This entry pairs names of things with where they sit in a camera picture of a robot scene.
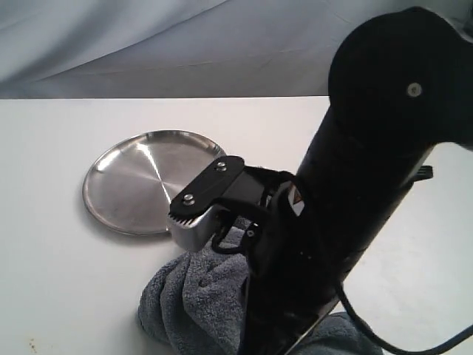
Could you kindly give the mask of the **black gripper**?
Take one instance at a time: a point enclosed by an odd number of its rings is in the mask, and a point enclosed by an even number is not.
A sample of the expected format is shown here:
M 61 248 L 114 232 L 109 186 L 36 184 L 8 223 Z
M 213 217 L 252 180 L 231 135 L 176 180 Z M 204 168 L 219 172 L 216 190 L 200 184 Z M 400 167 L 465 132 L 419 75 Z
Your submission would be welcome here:
M 240 354 L 289 354 L 303 333 L 307 281 L 300 255 L 304 229 L 288 201 L 289 191 L 304 191 L 291 173 L 277 175 L 269 220 L 258 228 L 248 250 L 245 320 Z

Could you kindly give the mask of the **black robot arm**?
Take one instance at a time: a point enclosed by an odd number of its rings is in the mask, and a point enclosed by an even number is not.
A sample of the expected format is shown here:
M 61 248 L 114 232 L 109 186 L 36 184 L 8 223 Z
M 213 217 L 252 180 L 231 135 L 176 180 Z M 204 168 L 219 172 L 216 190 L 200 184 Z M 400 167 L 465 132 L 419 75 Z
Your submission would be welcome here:
M 330 107 L 247 261 L 240 354 L 287 354 L 353 269 L 439 143 L 472 147 L 472 42 L 411 7 L 370 19 L 330 67 Z

